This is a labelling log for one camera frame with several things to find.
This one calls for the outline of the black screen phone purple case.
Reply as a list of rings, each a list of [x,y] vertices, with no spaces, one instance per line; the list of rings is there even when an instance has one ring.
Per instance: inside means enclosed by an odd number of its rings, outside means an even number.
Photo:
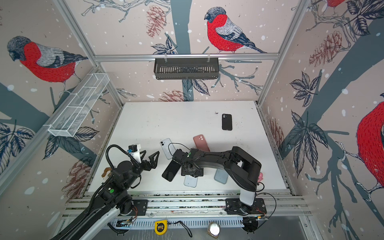
[[[181,168],[181,165],[179,163],[171,160],[171,162],[163,172],[162,177],[168,182],[172,182],[174,177],[177,175],[178,171],[180,170],[180,168]]]

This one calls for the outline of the pink phone case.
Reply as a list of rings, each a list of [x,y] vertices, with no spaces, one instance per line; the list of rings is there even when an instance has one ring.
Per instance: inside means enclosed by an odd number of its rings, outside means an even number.
[[[194,140],[195,146],[198,150],[201,150],[204,152],[210,151],[209,146],[206,142],[206,139],[203,135],[197,135],[197,136],[193,137],[193,140]]]

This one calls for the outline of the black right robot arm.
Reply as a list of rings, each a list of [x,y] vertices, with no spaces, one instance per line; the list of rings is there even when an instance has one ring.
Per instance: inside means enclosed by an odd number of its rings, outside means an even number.
[[[224,170],[242,189],[241,203],[254,204],[262,164],[242,148],[234,146],[225,152],[191,149],[188,153],[178,149],[172,160],[181,165],[183,176],[202,177],[205,168]]]

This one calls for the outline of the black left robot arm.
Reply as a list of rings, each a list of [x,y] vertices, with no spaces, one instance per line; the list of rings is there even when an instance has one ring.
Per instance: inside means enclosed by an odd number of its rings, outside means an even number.
[[[109,157],[112,148],[120,150],[129,159],[115,167]],[[134,188],[133,183],[142,178],[142,172],[157,167],[160,152],[150,155],[147,161],[144,159],[146,151],[141,151],[137,161],[129,151],[118,145],[110,145],[105,155],[112,168],[111,175],[92,195],[88,207],[53,240],[91,240],[118,215],[129,214],[134,205],[128,189]]]

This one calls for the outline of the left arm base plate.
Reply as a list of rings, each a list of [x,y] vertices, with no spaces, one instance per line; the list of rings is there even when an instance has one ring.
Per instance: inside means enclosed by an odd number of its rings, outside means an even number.
[[[121,216],[144,216],[148,207],[148,200],[126,201],[120,208]]]

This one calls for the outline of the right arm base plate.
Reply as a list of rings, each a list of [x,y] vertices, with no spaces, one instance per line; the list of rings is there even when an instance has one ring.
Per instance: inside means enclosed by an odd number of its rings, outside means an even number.
[[[226,199],[225,212],[228,215],[266,215],[266,205],[262,198],[255,198],[254,203],[248,206],[240,201],[240,199]]]

